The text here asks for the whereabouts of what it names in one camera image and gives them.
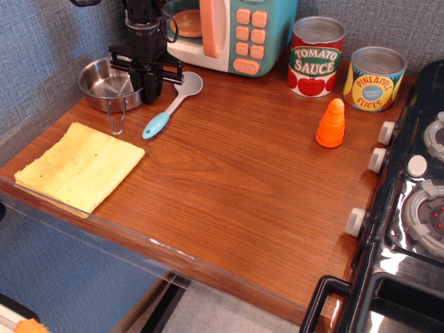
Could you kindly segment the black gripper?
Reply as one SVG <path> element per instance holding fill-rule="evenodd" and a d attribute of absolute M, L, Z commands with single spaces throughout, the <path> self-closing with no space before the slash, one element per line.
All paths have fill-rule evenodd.
<path fill-rule="evenodd" d="M 163 81 L 182 84 L 183 61 L 167 51 L 164 28 L 128 29 L 121 44 L 112 44 L 112 65 L 127 71 L 134 91 L 144 89 L 144 102 L 152 105 L 162 93 Z"/>

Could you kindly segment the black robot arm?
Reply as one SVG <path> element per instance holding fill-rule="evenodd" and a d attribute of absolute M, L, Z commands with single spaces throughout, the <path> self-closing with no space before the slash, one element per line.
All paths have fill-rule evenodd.
<path fill-rule="evenodd" d="M 123 1 L 128 38 L 108 47 L 111 67 L 128 72 L 134 90 L 142 90 L 142 101 L 152 104 L 162 92 L 163 82 L 182 84 L 184 62 L 167 51 L 166 1 Z"/>

